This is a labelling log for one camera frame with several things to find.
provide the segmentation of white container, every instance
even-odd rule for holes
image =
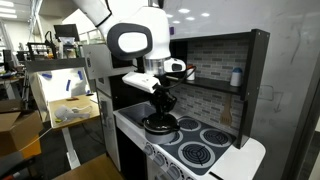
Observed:
[[[187,75],[191,74],[194,68],[188,69],[187,70]],[[195,79],[195,72],[193,72],[189,77],[187,77],[187,80],[193,81]]]
[[[237,67],[237,68],[234,68],[232,71],[230,85],[239,87],[241,86],[241,84],[242,84],[242,69]]]

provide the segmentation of shelf unit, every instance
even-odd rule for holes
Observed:
[[[172,40],[170,43],[171,56],[182,59],[187,63],[188,42],[190,41],[248,40],[248,54],[241,87],[230,86],[228,81],[199,77],[194,81],[183,82],[191,86],[240,96],[240,99],[243,101],[243,110],[236,143],[236,147],[239,149],[244,146],[251,134],[269,37],[270,33],[268,32],[260,29],[252,29],[250,32],[177,39]],[[182,74],[176,73],[173,76],[180,78]]]

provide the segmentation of stove knob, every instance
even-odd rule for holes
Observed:
[[[146,153],[146,155],[151,156],[152,155],[152,147],[150,145],[146,145],[144,147],[143,152]]]
[[[169,176],[173,179],[173,180],[176,180],[176,179],[179,179],[180,177],[180,172],[178,170],[178,168],[174,167],[174,166],[171,166],[167,173],[169,174]]]
[[[160,154],[157,154],[153,161],[160,167],[163,166],[165,163],[164,158]]]

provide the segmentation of cardboard box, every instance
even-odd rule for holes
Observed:
[[[22,149],[42,129],[38,112],[0,114],[0,156]]]
[[[0,113],[7,113],[7,112],[18,112],[23,109],[23,104],[21,100],[6,100],[0,101]]]

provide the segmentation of stovetop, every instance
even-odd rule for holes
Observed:
[[[192,172],[204,175],[236,139],[189,116],[178,119],[180,131],[167,144],[160,145]]]

